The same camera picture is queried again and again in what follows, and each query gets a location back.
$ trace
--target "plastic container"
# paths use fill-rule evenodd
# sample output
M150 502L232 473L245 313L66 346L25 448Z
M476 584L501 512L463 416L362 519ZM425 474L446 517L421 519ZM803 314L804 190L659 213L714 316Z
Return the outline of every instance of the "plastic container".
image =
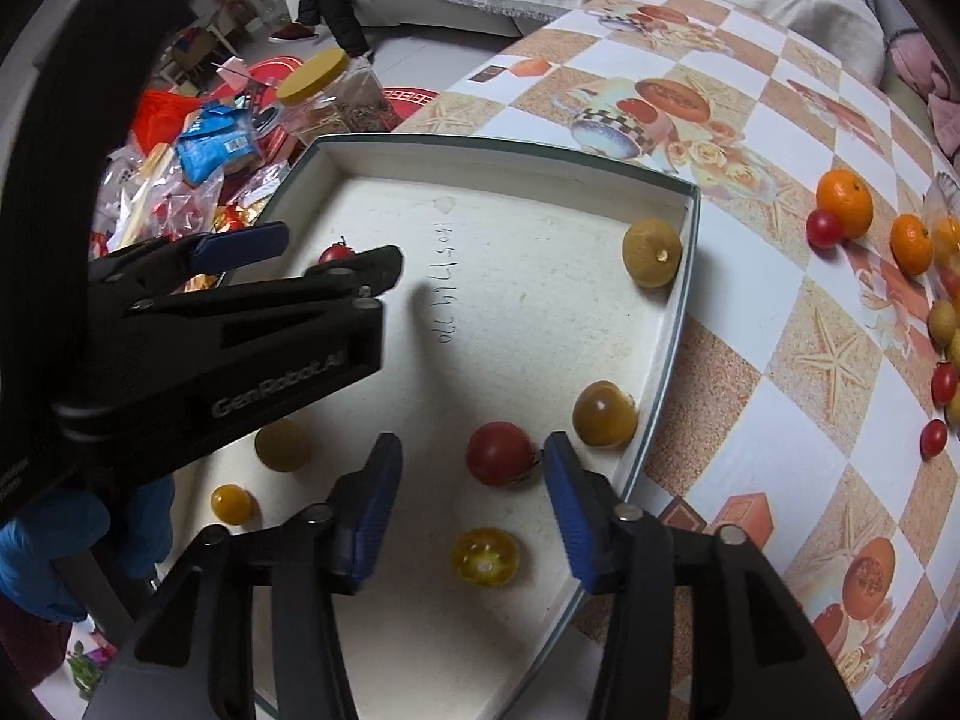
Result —
M923 225L933 237L933 286L940 296L960 295L960 187L942 172L923 199Z
M320 135L390 132L400 124L366 59L323 50L296 68L277 89L280 126L304 143Z

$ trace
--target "yellow cherry tomato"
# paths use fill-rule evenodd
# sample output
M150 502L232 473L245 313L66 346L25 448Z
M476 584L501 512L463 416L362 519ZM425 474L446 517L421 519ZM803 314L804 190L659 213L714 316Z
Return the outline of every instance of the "yellow cherry tomato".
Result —
M616 384L593 382L573 406L573 429L587 446L625 445L637 432L637 407Z
M253 517L253 497L238 485L220 485L210 493L210 508L227 525L243 525Z
M520 565L520 548L500 528L477 528L457 538L450 557L457 576L480 587L507 584Z

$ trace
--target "red plastic bag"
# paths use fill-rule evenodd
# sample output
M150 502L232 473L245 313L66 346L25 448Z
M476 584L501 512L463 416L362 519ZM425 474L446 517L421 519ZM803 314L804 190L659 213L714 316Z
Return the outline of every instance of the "red plastic bag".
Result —
M133 137L140 150L149 154L157 143L173 143L184 131L184 119L200 108L200 100L173 92L148 89L140 98L133 117Z

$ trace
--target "starfish print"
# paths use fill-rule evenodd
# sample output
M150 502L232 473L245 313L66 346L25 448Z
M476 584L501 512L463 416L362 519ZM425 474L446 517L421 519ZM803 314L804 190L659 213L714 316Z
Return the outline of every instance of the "starfish print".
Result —
M416 121L419 132L448 132L457 135L469 135L477 129L477 105L473 100L443 100L440 98L430 106L425 116Z
M922 210L920 199L915 191L910 189L910 187L906 185L906 182L899 176L896 177L896 189L899 190L899 198L901 199L901 203L899 204L901 208L899 211L902 214L920 215L920 210Z
M805 60L810 74L816 77L818 81L824 80L824 66L827 65L827 60L819 56L816 52L801 46L799 43L796 44L796 51L798 55L800 55L800 58Z
M817 334L820 336L820 341L826 351L816 354L798 354L795 359L802 365L813 368L813 370L822 370L827 373L827 379L829 380L827 419L833 423L837 403L840 400L841 382L849 382L861 389L867 389L867 383L853 370L849 359L850 355L860 346L860 336L853 333L846 341L837 343L830 336L827 322L824 321L824 315L820 312L820 309L814 309L813 316L817 323Z
M793 187L781 182L776 185L776 197L773 202L760 201L763 209L767 212L770 233L775 241L784 242L782 233L784 232L785 217L793 217L800 221L806 220L806 213L808 212L795 203L796 199L797 196Z
M683 75L686 85L704 98L704 100L707 100L710 108L712 108L712 116L714 119L717 118L717 109L728 111L728 113L731 114L731 119L733 121L737 121L743 116L743 107L738 105L736 100L731 100L730 92L726 88L725 84L697 81L685 70L680 70L680 74Z
M853 560L857 553L867 546L876 536L884 535L884 514L882 511L878 511L869 520L860 522L858 526L855 527L853 525L853 511L851 510L850 503L847 502L843 507L843 522L840 528L840 546L827 549L826 552L819 553L817 557L813 557L813 559L810 560L808 572L812 573L819 570L838 555L846 557L847 560Z

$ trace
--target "plastic bag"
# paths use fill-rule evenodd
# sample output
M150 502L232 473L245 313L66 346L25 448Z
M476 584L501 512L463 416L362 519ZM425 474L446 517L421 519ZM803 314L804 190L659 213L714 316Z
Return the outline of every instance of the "plastic bag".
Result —
M251 226L289 172L286 162L261 167L226 205L216 210L213 231L227 232Z
M215 170L203 184L194 188L184 181L179 160L173 157L158 165L149 181L149 186L138 197L121 204L116 231L107 244L110 251L159 235L175 241L212 228L224 185L222 170Z
M204 103L197 120L176 139L176 154L186 180L193 186L218 167L231 173L262 163L250 111L230 108L217 100Z
M179 180L176 180L176 173L179 173ZM162 235L175 241L184 235L208 232L213 225L213 214L223 186L224 172L219 167L196 189L182 180L182 173L176 170L169 184L155 184L147 195L150 215L136 239L144 241Z
M200 100L148 89L140 98L133 117L133 137L140 150L149 154L157 143L173 143L184 131L184 119L200 107Z
M143 164L143 154L135 146L118 148L109 156L109 165L100 181L97 203L93 210L93 225L90 227L89 259L109 253L107 242L116 231L123 204L130 204L142 183L138 170Z

